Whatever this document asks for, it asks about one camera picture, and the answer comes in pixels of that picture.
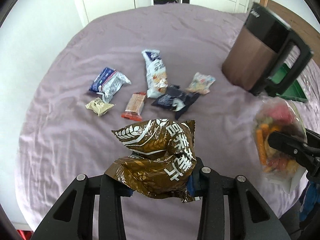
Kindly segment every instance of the black handle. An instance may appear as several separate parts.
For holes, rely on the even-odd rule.
[[[289,86],[294,82],[294,80],[300,75],[301,71],[308,64],[309,60],[313,56],[313,52],[310,47],[305,44],[305,42],[300,38],[295,31],[291,30],[285,43],[282,45],[281,50],[278,53],[276,60],[273,62],[273,71],[270,73],[269,78],[273,76],[275,71],[283,64],[286,57],[289,55],[292,47],[296,45],[300,50],[300,55],[294,62],[290,71],[278,84],[271,80],[268,80],[268,90],[274,91],[278,94],[283,94]]]

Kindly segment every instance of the small beige snack packet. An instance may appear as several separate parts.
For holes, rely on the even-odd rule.
[[[100,98],[96,98],[85,105],[87,109],[93,110],[98,116],[104,115],[113,106],[113,104],[104,103]]]

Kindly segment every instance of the colorful snack bag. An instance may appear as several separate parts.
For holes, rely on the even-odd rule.
[[[121,72],[106,67],[94,80],[89,90],[102,95],[103,102],[109,103],[113,95],[125,83],[131,84],[131,81]]]
[[[181,197],[196,165],[193,148],[195,121],[155,119],[112,131],[132,155],[117,159],[106,174],[151,198]]]
[[[145,92],[134,93],[125,108],[125,112],[121,114],[121,117],[141,122],[142,117],[140,114],[144,106],[145,97]]]
[[[157,98],[165,93],[168,86],[165,65],[159,55],[159,50],[145,49],[141,53],[146,61],[147,97]]]
[[[269,146],[269,134],[278,131],[307,142],[306,130],[292,101],[267,100],[255,117],[254,138],[264,176],[277,181],[292,178],[299,164],[291,156]]]
[[[213,82],[215,82],[215,78],[210,75],[202,75],[201,73],[197,72],[191,84],[188,88],[186,88],[186,91],[188,92],[197,92],[202,95],[205,95],[210,92],[209,87],[212,85]]]
[[[179,90],[179,86],[172,85],[167,88],[164,95],[159,96],[151,105],[174,111],[174,118],[178,120],[199,96],[199,93],[186,93]]]
[[[104,115],[114,105],[104,103],[100,98],[96,98],[85,105],[87,109],[93,110],[98,116]]]

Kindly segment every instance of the green dustpan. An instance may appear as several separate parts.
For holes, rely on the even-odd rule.
[[[290,68],[285,63],[283,63],[282,66],[278,69],[278,71],[274,74],[271,80],[274,83],[278,84],[281,82],[281,80],[285,77],[285,75],[289,71],[290,71]],[[306,95],[304,94],[297,80],[295,80],[282,95],[279,95],[278,93],[276,93],[276,96],[281,97],[283,99],[287,99],[287,100],[299,101],[302,103],[305,103],[308,101],[306,98]]]

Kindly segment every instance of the lavender bed sheet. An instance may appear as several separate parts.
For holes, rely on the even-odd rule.
[[[107,15],[80,31],[39,84],[19,139],[16,195],[31,228],[37,228],[78,174],[100,175],[115,159],[130,154],[111,130],[133,123],[120,115],[133,92],[147,89],[141,55],[146,48],[161,51],[170,84],[187,87],[196,72],[216,78],[211,92],[180,119],[196,120],[196,155],[221,175],[246,176],[276,215],[284,214],[300,197],[307,180],[304,176],[286,194],[281,186],[263,178],[251,135],[262,98],[231,85],[221,72],[245,18],[245,14],[171,4]],[[85,108],[96,97],[87,90],[106,66],[123,72],[132,85],[124,85],[113,97],[115,106],[110,112],[97,117]],[[308,102],[297,103],[297,108],[305,126],[319,133],[320,71],[313,60],[299,82]],[[152,101],[145,103],[144,120],[174,117],[172,112],[151,106]],[[196,239],[201,201],[154,200],[134,193],[123,198],[122,207],[128,240]],[[97,208],[95,205],[96,237]]]

